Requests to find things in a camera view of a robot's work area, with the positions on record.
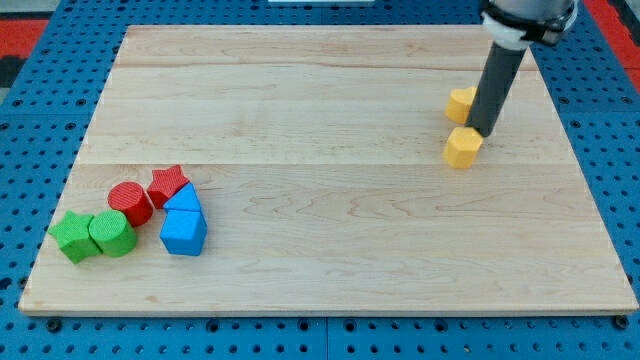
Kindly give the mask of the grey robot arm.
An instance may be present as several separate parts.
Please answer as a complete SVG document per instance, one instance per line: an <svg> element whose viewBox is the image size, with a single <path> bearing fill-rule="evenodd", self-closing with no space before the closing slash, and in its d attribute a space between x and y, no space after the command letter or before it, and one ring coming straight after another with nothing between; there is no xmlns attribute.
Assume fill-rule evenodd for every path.
<svg viewBox="0 0 640 360"><path fill-rule="evenodd" d="M578 0L481 0L479 14L492 44L477 86L467 127L486 138L494 130L527 49L553 47L569 32Z"/></svg>

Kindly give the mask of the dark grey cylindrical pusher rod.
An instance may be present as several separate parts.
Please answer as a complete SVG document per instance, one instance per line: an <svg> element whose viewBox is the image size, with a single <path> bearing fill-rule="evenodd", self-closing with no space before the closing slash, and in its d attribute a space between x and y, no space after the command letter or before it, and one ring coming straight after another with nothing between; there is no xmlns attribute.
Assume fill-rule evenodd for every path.
<svg viewBox="0 0 640 360"><path fill-rule="evenodd" d="M466 127L475 129L482 137L492 134L524 55L524 50L491 45Z"/></svg>

